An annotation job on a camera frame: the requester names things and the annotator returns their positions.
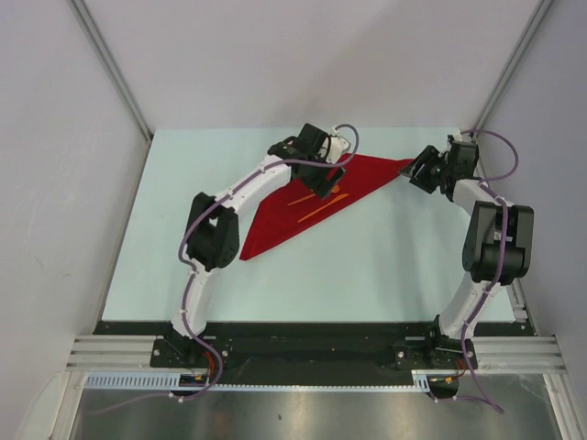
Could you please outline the orange plastic spoon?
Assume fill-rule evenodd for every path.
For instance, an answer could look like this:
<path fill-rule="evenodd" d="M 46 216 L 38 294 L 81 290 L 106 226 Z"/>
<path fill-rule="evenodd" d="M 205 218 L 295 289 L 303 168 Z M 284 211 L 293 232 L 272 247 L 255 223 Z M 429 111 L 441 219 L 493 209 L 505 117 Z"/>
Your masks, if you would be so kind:
<path fill-rule="evenodd" d="M 335 185 L 334 188 L 333 188 L 333 190 L 332 190 L 332 193 L 338 193 L 339 191 L 340 191 L 339 185 Z M 308 195 L 306 195 L 304 197 L 301 197 L 301 198 L 298 198 L 296 200 L 293 200 L 293 201 L 289 202 L 287 205 L 288 206 L 296 205 L 296 204 L 305 202 L 307 200 L 310 200 L 310 199 L 312 199 L 314 197 L 316 197 L 316 195 L 313 192 L 311 192 L 311 193 L 309 193 Z"/>

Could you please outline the red cloth napkin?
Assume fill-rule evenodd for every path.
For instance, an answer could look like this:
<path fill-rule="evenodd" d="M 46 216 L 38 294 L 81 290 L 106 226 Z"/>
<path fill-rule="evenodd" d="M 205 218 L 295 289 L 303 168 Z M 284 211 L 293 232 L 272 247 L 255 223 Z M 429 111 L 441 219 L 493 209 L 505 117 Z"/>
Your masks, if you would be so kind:
<path fill-rule="evenodd" d="M 287 204 L 308 195 L 311 191 L 298 180 L 288 183 L 259 204 L 239 258 L 243 261 L 253 259 L 351 206 L 398 178 L 401 168 L 410 161 L 358 154 L 346 166 L 346 173 L 338 182 L 339 192 L 331 193 L 326 199 L 316 196 L 292 206 Z M 297 223 L 298 219 L 342 193 L 349 196 L 321 213 Z"/>

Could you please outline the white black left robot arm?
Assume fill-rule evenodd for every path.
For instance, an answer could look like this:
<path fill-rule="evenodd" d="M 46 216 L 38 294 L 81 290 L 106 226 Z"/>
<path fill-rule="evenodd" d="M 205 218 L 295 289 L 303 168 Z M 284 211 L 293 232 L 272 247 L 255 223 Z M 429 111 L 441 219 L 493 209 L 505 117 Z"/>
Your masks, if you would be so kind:
<path fill-rule="evenodd" d="M 232 186 L 215 195 L 200 192 L 193 198 L 178 249 L 178 259 L 188 267 L 188 279 L 179 311 L 171 320 L 172 329 L 164 337 L 181 365 L 196 364 L 203 349 L 208 349 L 200 335 L 207 323 L 211 285 L 238 254 L 239 216 L 294 181 L 314 196 L 327 198 L 359 145 L 359 131 L 351 124 L 326 132 L 306 123 L 298 135 L 269 147 L 253 171 Z"/>

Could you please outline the orange plastic knife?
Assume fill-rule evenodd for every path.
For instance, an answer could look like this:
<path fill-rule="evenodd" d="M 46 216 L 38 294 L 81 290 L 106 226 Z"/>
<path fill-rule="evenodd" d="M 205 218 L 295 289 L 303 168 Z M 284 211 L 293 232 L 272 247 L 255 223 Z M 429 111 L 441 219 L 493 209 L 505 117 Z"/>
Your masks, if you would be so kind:
<path fill-rule="evenodd" d="M 342 193 L 339 194 L 337 196 L 335 196 L 334 198 L 332 198 L 330 201 L 328 201 L 327 203 L 323 204 L 322 206 L 316 208 L 314 211 L 306 214 L 305 216 L 301 217 L 300 219 L 297 220 L 297 223 L 301 223 L 309 218 L 311 218 L 314 215 L 317 215 L 318 213 L 321 213 L 322 211 L 324 211 L 325 209 L 327 209 L 329 206 L 336 204 L 342 200 L 344 200 L 346 197 L 348 197 L 349 195 L 347 193 Z"/>

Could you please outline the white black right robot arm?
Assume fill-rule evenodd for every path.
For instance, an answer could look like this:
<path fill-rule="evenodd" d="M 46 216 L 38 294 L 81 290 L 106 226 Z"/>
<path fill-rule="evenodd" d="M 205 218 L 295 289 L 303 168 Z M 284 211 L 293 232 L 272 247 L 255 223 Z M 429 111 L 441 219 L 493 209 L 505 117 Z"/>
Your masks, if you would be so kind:
<path fill-rule="evenodd" d="M 439 190 L 470 216 L 461 253 L 463 279 L 423 344 L 424 359 L 434 368 L 467 352 L 490 300 L 524 277 L 530 266 L 534 210 L 508 202 L 476 177 L 479 158 L 476 144 L 450 137 L 447 149 L 429 145 L 400 171 L 415 187 L 426 193 Z"/>

